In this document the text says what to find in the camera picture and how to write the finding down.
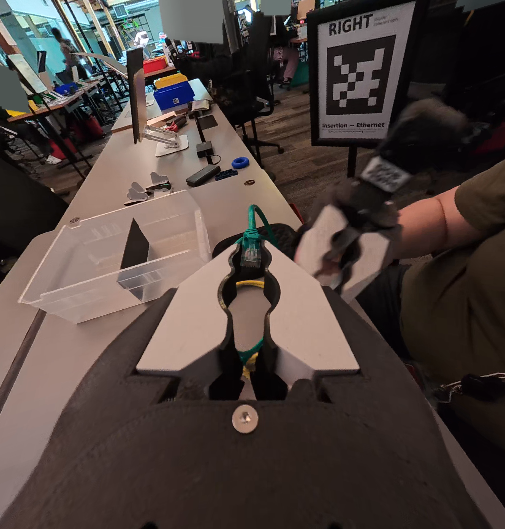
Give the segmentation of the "black mouse pad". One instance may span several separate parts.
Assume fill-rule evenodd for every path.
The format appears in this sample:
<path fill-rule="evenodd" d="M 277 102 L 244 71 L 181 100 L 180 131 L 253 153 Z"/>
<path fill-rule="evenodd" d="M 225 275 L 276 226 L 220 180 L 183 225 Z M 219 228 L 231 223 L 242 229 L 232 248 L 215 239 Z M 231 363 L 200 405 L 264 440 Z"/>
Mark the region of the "black mouse pad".
<path fill-rule="evenodd" d="M 272 224 L 270 227 L 274 233 L 279 250 L 288 258 L 293 260 L 296 251 L 296 246 L 294 245 L 297 238 L 296 231 L 289 225 L 283 223 L 275 223 Z M 212 251 L 212 258 L 215 258 L 219 254 L 221 254 L 225 249 L 234 245 L 240 238 L 242 238 L 242 236 L 243 232 L 240 232 L 235 235 L 231 235 L 230 237 L 227 237 L 225 239 L 222 239 L 215 245 Z"/>

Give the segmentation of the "black power adapter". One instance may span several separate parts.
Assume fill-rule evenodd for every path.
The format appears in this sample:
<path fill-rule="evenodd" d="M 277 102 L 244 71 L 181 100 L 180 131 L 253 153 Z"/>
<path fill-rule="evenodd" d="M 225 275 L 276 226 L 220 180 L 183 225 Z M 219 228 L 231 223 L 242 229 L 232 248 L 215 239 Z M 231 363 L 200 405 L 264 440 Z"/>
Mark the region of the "black power adapter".
<path fill-rule="evenodd" d="M 198 143 L 196 145 L 196 154 L 200 160 L 205 159 L 208 164 L 218 165 L 221 161 L 221 157 L 215 154 L 210 141 Z"/>

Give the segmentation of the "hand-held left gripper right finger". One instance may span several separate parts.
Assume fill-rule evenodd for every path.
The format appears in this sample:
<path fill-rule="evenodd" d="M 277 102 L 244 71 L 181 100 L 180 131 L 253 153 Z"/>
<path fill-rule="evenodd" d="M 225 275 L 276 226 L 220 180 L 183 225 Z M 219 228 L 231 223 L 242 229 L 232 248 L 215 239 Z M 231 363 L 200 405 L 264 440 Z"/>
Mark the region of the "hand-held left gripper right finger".
<path fill-rule="evenodd" d="M 270 307 L 252 373 L 256 399 L 284 400 L 298 380 L 358 373 L 325 289 L 271 243 L 262 243 L 261 255 Z"/>

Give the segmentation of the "silver computer monitor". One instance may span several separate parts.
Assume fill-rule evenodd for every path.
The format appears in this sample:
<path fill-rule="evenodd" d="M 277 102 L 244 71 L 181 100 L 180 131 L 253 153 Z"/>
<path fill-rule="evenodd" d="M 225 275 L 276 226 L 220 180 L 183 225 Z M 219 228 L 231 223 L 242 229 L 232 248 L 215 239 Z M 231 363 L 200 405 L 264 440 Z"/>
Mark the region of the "silver computer monitor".
<path fill-rule="evenodd" d="M 143 49 L 133 48 L 126 52 L 126 69 L 129 86 L 132 135 L 134 144 L 143 141 L 147 124 L 145 72 Z"/>

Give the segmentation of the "blue storage bin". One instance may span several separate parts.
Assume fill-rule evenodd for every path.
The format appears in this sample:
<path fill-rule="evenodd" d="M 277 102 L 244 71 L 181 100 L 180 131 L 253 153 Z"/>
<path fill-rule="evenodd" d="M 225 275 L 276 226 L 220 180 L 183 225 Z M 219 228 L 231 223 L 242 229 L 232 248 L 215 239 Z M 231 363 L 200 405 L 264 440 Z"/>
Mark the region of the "blue storage bin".
<path fill-rule="evenodd" d="M 184 81 L 157 89 L 153 96 L 160 110 L 167 110 L 193 102 L 195 94 L 189 81 Z"/>

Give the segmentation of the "silver monitor stand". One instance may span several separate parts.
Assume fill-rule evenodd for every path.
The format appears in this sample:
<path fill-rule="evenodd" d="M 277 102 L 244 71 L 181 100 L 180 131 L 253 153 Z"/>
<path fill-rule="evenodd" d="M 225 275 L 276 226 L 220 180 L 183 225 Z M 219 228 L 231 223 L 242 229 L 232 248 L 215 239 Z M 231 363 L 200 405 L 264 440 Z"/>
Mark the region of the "silver monitor stand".
<path fill-rule="evenodd" d="M 187 135 L 180 136 L 177 132 L 151 125 L 144 127 L 143 137 L 156 143 L 155 156 L 157 158 L 182 152 L 189 148 Z"/>

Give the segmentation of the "framed marker sign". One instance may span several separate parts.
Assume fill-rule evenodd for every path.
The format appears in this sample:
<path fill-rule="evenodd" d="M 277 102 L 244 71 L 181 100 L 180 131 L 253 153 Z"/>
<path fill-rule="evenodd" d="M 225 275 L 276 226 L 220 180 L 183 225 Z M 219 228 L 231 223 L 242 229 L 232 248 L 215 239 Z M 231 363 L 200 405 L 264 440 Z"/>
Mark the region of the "framed marker sign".
<path fill-rule="evenodd" d="M 341 1 L 307 15 L 311 143 L 377 146 L 405 104 L 429 1 Z"/>

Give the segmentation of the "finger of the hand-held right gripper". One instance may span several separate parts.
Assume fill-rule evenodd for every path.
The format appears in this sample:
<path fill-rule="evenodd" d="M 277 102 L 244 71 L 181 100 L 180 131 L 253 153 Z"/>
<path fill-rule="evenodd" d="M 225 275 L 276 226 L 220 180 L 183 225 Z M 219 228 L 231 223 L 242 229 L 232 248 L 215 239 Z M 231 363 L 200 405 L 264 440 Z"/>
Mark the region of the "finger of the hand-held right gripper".
<path fill-rule="evenodd" d="M 339 235 L 341 283 L 339 294 L 353 301 L 391 261 L 391 239 L 381 231 L 344 229 Z"/>
<path fill-rule="evenodd" d="M 301 236 L 296 264 L 313 277 L 339 277 L 342 250 L 336 245 L 336 239 L 347 225 L 341 210 L 322 208 L 312 226 Z"/>

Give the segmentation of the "black office chair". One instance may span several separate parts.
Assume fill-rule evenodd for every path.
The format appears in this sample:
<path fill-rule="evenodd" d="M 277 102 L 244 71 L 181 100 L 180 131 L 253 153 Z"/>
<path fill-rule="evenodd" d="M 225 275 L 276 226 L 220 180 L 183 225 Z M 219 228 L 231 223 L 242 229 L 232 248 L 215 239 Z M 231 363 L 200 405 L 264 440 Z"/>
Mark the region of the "black office chair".
<path fill-rule="evenodd" d="M 279 154 L 284 153 L 279 144 L 260 140 L 256 129 L 256 121 L 274 111 L 274 93 L 268 79 L 273 70 L 270 52 L 272 20 L 262 12 L 253 15 L 239 68 L 223 82 L 223 87 L 230 89 L 230 102 L 219 103 L 229 123 L 241 130 L 243 143 L 261 168 L 264 168 L 261 147 L 276 148 Z"/>

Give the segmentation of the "black rectangular box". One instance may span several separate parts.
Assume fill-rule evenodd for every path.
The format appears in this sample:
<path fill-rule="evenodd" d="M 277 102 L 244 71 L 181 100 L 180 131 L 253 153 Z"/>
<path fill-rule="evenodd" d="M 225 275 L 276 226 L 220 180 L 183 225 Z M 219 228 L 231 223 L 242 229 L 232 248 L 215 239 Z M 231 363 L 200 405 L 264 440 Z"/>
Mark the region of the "black rectangular box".
<path fill-rule="evenodd" d="M 218 165 L 208 164 L 199 171 L 195 172 L 193 175 L 187 177 L 185 181 L 189 187 L 199 187 L 219 174 L 220 171 L 221 169 Z"/>

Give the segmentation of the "person's right forearm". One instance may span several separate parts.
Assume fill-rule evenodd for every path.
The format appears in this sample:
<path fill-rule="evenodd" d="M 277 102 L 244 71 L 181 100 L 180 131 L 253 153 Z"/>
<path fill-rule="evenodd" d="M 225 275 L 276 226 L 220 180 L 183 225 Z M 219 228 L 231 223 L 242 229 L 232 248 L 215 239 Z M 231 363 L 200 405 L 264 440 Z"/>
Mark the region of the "person's right forearm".
<path fill-rule="evenodd" d="M 401 237 L 395 244 L 393 259 L 422 257 L 455 245 L 463 223 L 454 201 L 456 190 L 414 202 L 399 211 Z"/>

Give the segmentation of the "clear plastic bin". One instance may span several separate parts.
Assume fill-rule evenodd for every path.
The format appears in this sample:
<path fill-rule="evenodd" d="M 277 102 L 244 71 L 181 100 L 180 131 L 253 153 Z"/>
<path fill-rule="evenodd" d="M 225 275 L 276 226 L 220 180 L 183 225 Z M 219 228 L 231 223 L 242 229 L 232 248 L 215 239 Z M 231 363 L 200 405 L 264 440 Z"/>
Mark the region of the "clear plastic bin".
<path fill-rule="evenodd" d="M 18 301 L 77 324 L 157 299 L 211 257 L 186 190 L 65 225 Z"/>

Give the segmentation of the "small yellow storage bin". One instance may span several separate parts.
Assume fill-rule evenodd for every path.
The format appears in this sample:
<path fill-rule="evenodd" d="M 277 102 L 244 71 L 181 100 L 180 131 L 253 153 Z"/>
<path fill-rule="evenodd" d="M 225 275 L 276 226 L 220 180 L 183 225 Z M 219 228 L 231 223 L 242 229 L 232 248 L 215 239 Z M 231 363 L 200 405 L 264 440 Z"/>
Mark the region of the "small yellow storage bin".
<path fill-rule="evenodd" d="M 159 90 L 185 82 L 188 82 L 187 76 L 178 72 L 173 75 L 158 78 L 157 80 L 155 80 L 154 86 L 156 90 Z"/>

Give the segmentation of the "person's olive shirt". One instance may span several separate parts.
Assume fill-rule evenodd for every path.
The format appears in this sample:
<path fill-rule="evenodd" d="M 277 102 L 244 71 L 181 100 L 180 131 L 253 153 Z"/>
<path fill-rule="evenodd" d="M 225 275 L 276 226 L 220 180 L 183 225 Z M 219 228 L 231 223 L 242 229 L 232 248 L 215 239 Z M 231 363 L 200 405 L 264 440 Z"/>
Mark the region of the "person's olive shirt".
<path fill-rule="evenodd" d="M 459 242 L 446 221 L 444 250 L 412 266 L 401 289 L 401 333 L 434 384 L 505 373 L 505 160 L 454 189 L 449 204 L 471 227 Z"/>

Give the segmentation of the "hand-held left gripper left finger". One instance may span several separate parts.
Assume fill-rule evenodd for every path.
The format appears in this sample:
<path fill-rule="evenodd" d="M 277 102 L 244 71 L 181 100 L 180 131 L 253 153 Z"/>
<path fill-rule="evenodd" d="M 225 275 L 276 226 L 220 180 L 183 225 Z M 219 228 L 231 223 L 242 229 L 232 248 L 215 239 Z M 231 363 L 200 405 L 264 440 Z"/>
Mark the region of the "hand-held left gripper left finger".
<path fill-rule="evenodd" d="M 233 244 L 175 290 L 136 370 L 193 380 L 213 400 L 237 400 L 243 364 L 228 308 L 237 295 L 241 246 Z"/>

